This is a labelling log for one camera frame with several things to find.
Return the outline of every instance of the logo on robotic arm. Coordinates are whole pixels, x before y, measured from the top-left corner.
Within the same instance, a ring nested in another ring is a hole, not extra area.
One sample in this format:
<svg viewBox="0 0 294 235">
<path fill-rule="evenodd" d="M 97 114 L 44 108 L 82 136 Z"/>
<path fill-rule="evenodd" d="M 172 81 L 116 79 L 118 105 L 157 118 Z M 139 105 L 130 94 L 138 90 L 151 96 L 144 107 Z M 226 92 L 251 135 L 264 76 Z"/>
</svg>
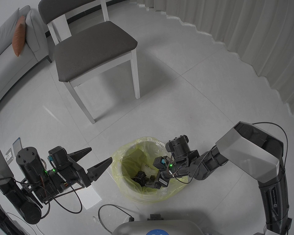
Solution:
<svg viewBox="0 0 294 235">
<path fill-rule="evenodd" d="M 169 235 L 169 234 L 164 230 L 154 229 L 148 232 L 146 235 Z"/>
</svg>

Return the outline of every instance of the chair seat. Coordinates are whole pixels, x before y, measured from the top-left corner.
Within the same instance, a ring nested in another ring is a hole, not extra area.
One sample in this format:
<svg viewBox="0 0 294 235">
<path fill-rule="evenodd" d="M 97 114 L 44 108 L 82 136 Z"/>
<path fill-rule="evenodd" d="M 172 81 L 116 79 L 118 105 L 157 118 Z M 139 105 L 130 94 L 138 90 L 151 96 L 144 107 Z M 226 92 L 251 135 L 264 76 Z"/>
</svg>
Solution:
<svg viewBox="0 0 294 235">
<path fill-rule="evenodd" d="M 55 47 L 59 81 L 69 82 L 87 71 L 135 49 L 138 42 L 106 21 L 87 28 Z"/>
</svg>

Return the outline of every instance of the tiled floor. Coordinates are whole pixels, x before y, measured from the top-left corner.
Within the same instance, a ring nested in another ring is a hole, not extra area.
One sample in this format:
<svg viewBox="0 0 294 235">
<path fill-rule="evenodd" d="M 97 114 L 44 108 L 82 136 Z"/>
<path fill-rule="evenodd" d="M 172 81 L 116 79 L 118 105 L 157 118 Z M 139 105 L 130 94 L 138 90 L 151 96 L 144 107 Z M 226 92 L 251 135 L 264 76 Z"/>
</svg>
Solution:
<svg viewBox="0 0 294 235">
<path fill-rule="evenodd" d="M 58 81 L 55 62 L 44 61 L 0 102 L 2 153 L 18 137 L 23 146 L 36 147 L 44 159 L 48 150 L 58 145 L 68 152 L 90 146 L 93 151 L 80 161 L 87 169 L 111 156 L 120 146 L 143 136 L 167 142 L 186 134 L 190 148 L 203 153 L 240 120 L 273 121 L 284 127 L 289 138 L 286 168 L 289 216 L 293 217 L 294 118 L 266 79 L 259 78 L 250 65 L 228 52 L 224 44 L 214 42 L 195 27 L 181 25 L 177 19 L 167 19 L 163 12 L 147 11 L 128 1 L 108 7 L 108 12 L 111 21 L 138 41 L 141 98 L 136 100 L 134 96 L 130 62 L 100 75 L 95 71 L 88 73 L 93 78 L 76 90 L 98 119 L 92 125 Z M 74 34 L 102 21 L 102 12 L 97 11 L 73 22 L 70 29 Z M 51 37 L 48 41 L 54 59 Z M 260 127 L 285 141 L 275 126 Z M 22 179 L 16 162 L 10 166 L 16 179 Z M 125 198 L 110 169 L 93 187 L 102 198 L 96 206 L 74 215 L 52 203 L 51 212 L 38 224 L 39 228 L 45 234 L 108 234 L 94 218 L 98 208 L 106 203 L 127 208 L 135 220 L 161 213 L 165 219 L 189 219 L 204 232 L 217 231 L 223 235 L 262 232 L 265 224 L 256 180 L 230 162 L 208 179 L 193 181 L 161 203 L 142 205 Z M 67 208 L 79 210 L 74 194 L 59 200 Z M 6 211 L 17 213 L 2 194 L 0 201 Z M 111 231 L 128 219 L 114 208 L 102 213 Z"/>
</svg>

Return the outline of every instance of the orange pillow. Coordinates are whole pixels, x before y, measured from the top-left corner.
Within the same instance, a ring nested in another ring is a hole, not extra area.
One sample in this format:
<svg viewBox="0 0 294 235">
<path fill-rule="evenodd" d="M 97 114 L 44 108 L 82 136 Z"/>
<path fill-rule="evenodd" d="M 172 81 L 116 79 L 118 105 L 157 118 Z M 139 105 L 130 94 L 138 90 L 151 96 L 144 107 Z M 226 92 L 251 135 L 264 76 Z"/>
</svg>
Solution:
<svg viewBox="0 0 294 235">
<path fill-rule="evenodd" d="M 15 26 L 15 31 L 12 38 L 12 48 L 16 56 L 19 56 L 26 39 L 26 18 L 21 16 Z"/>
</svg>

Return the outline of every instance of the curtain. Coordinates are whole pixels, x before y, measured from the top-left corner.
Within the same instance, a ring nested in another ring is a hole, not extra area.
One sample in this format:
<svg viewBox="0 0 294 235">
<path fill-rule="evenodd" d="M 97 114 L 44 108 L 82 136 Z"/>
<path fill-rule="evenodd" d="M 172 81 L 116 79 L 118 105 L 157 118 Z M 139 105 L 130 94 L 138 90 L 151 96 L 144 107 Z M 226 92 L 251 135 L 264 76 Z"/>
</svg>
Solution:
<svg viewBox="0 0 294 235">
<path fill-rule="evenodd" d="M 137 0 L 224 42 L 294 113 L 294 0 Z"/>
</svg>

